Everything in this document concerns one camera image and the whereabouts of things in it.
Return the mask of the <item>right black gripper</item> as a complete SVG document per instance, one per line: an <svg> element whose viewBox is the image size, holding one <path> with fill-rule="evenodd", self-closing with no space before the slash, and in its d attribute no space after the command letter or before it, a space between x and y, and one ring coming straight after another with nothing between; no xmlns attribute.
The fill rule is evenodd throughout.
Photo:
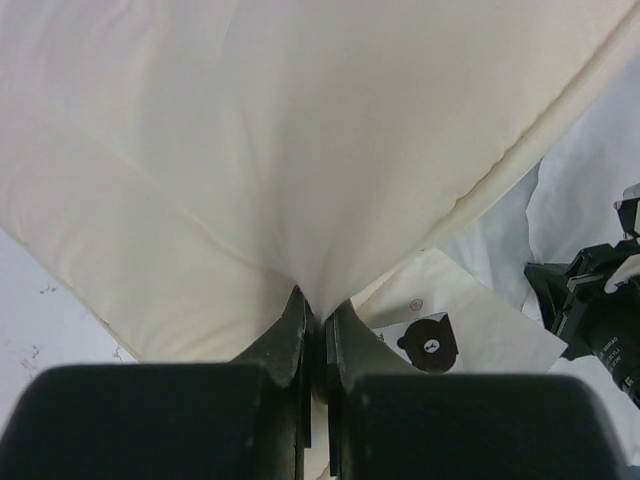
<svg viewBox="0 0 640 480"><path fill-rule="evenodd" d="M568 360L594 356L614 384L639 403L639 275L607 282L639 243L624 240L578 252L570 263L529 263L524 275L534 291L544 328L567 344Z"/></svg>

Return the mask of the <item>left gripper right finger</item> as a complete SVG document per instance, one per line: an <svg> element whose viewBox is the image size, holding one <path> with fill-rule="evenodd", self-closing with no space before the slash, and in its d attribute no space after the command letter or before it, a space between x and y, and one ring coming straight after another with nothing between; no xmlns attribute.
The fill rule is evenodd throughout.
<svg viewBox="0 0 640 480"><path fill-rule="evenodd" d="M607 412L582 381L423 373L350 303L327 319L330 472L340 479L623 479Z"/></svg>

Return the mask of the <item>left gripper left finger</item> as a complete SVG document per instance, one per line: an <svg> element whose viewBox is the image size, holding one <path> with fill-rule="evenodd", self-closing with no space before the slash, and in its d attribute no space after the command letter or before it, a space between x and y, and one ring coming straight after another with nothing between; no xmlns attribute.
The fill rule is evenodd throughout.
<svg viewBox="0 0 640 480"><path fill-rule="evenodd" d="M294 289L225 363L70 365L39 374L1 437L5 479L300 479L313 331Z"/></svg>

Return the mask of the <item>blue frilled white pillowcase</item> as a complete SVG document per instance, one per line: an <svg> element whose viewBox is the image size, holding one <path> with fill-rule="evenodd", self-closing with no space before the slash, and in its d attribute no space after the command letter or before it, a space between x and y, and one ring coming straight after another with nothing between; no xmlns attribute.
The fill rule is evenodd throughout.
<svg viewBox="0 0 640 480"><path fill-rule="evenodd" d="M441 249L532 319L527 263L568 263L622 236L613 204L639 181L639 65L628 66L544 157Z"/></svg>

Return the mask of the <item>cream white pillow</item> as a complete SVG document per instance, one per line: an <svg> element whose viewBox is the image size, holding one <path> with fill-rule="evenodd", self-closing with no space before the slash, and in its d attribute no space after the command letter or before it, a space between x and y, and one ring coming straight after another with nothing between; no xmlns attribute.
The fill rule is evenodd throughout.
<svg viewBox="0 0 640 480"><path fill-rule="evenodd" d="M508 192L635 1L5 1L1 225L142 360L329 315Z"/></svg>

